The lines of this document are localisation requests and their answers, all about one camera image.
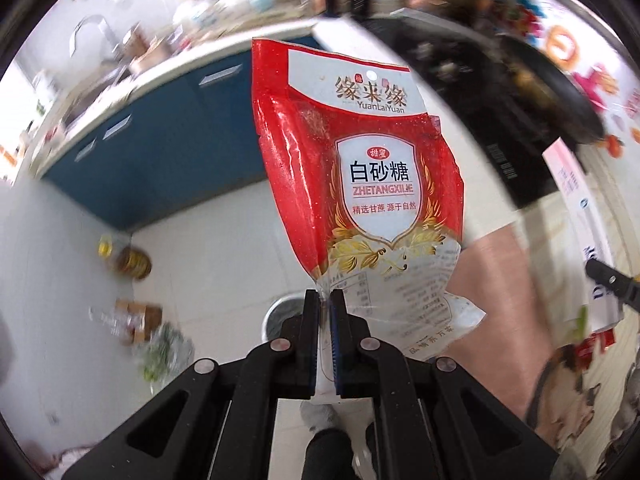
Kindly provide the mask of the red wrapper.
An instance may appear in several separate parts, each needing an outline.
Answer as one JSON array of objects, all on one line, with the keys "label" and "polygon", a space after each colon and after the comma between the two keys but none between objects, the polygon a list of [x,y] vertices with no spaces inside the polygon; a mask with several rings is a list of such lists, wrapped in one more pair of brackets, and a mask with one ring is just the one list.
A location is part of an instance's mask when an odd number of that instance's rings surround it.
[{"label": "red wrapper", "polygon": [[606,352],[608,347],[615,344],[614,330],[610,328],[601,333],[591,334],[575,347],[577,366],[580,370],[588,370],[597,352]]}]

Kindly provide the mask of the black wok pan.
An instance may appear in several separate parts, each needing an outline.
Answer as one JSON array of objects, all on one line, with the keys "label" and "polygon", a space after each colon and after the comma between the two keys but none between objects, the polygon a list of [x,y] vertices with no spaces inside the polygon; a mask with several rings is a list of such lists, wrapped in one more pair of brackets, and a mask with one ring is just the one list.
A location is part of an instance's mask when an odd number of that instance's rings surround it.
[{"label": "black wok pan", "polygon": [[390,15],[424,29],[476,44],[487,56],[506,66],[513,73],[514,84],[541,110],[554,115],[576,142],[591,144],[604,139],[604,125],[586,92],[554,65],[548,56],[530,44],[503,32],[485,34],[417,10],[400,8]]}]

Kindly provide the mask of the yellow cooking oil bottle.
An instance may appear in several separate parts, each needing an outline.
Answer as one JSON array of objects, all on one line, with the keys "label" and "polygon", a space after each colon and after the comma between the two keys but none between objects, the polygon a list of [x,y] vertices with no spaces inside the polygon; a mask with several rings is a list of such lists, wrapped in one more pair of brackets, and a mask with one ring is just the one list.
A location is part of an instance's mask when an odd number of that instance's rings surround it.
[{"label": "yellow cooking oil bottle", "polygon": [[99,240],[98,255],[111,270],[134,281],[144,280],[152,271],[150,256],[121,235],[103,235]]}]

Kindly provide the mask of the cat shaped mat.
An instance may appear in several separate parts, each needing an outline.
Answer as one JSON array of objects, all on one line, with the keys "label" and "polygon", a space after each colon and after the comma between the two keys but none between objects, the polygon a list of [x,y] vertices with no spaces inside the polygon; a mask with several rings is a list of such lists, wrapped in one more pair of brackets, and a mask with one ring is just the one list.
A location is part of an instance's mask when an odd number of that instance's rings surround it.
[{"label": "cat shaped mat", "polygon": [[595,363],[567,344],[544,366],[525,422],[569,464],[563,478],[595,479],[639,426],[639,360],[626,368]]}]

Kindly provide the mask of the light green vegetable piece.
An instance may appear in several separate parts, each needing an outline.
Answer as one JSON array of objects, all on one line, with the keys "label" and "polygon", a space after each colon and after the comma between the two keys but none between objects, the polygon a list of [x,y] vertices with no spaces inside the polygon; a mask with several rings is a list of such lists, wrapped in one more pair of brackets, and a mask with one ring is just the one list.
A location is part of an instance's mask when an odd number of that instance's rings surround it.
[{"label": "light green vegetable piece", "polygon": [[568,340],[572,344],[581,344],[588,337],[588,327],[588,307],[583,304],[579,308],[576,318],[572,321]]}]

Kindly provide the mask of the white toothpaste box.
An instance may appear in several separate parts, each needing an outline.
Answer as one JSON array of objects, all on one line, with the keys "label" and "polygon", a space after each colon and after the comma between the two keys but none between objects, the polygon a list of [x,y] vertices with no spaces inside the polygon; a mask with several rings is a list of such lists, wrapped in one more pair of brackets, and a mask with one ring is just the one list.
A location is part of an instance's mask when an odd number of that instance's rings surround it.
[{"label": "white toothpaste box", "polygon": [[590,333],[602,333],[613,328],[624,317],[618,301],[604,285],[586,273],[591,260],[611,264],[613,256],[604,223],[574,153],[561,138],[557,138],[542,153],[544,162],[563,196],[570,223],[577,237],[582,272],[587,283],[588,326]]}]

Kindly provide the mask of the brown cardboard box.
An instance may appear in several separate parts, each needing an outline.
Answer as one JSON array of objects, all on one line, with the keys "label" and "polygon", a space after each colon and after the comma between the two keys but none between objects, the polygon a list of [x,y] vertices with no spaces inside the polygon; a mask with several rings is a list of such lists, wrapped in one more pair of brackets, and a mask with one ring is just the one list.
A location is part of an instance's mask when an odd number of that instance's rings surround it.
[{"label": "brown cardboard box", "polygon": [[130,344],[149,341],[163,323],[163,309],[159,304],[119,299],[115,302],[115,312],[125,315]]}]

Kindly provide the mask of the blue kitchen cabinets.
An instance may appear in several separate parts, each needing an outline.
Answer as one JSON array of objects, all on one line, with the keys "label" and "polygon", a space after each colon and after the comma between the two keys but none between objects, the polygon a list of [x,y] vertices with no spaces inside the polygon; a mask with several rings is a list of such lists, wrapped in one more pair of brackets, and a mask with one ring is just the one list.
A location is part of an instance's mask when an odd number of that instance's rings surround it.
[{"label": "blue kitchen cabinets", "polygon": [[44,180],[125,232],[264,180],[251,76],[244,50],[162,84],[93,127]]}]

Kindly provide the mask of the red white sugar bag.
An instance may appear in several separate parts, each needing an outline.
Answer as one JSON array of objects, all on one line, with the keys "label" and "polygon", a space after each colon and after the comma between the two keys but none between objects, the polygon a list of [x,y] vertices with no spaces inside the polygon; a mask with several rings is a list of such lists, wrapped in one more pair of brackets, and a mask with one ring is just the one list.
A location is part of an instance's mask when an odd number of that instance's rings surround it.
[{"label": "red white sugar bag", "polygon": [[406,66],[267,38],[252,44],[254,122],[288,240],[322,296],[425,361],[484,312],[448,292],[464,184]]}]

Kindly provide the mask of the bag of green vegetables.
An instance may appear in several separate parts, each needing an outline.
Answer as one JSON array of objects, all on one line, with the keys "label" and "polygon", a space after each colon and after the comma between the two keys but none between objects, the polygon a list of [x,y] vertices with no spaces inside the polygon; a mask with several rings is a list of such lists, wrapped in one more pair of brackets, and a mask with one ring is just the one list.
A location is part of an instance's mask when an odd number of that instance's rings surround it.
[{"label": "bag of green vegetables", "polygon": [[192,339],[171,323],[163,323],[148,341],[134,346],[134,362],[152,396],[193,363],[194,351]]}]

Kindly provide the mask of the white trash bucket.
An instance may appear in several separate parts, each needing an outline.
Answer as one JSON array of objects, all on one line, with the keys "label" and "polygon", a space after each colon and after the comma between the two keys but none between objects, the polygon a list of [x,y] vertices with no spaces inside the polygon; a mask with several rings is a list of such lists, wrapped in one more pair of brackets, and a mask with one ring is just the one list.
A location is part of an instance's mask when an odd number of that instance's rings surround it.
[{"label": "white trash bucket", "polygon": [[262,320],[262,341],[267,342],[279,337],[282,324],[292,316],[300,315],[304,310],[306,292],[293,292],[277,299]]}]

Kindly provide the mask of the black gas stove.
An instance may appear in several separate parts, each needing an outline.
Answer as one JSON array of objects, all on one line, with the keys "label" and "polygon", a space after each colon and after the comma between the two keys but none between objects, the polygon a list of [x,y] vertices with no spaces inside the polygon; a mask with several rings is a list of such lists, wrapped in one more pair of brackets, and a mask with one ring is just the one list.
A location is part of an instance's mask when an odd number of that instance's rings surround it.
[{"label": "black gas stove", "polygon": [[399,55],[468,128],[515,206],[526,207],[558,188],[542,152],[551,122],[523,96],[495,52],[458,32],[408,18],[362,23]]}]

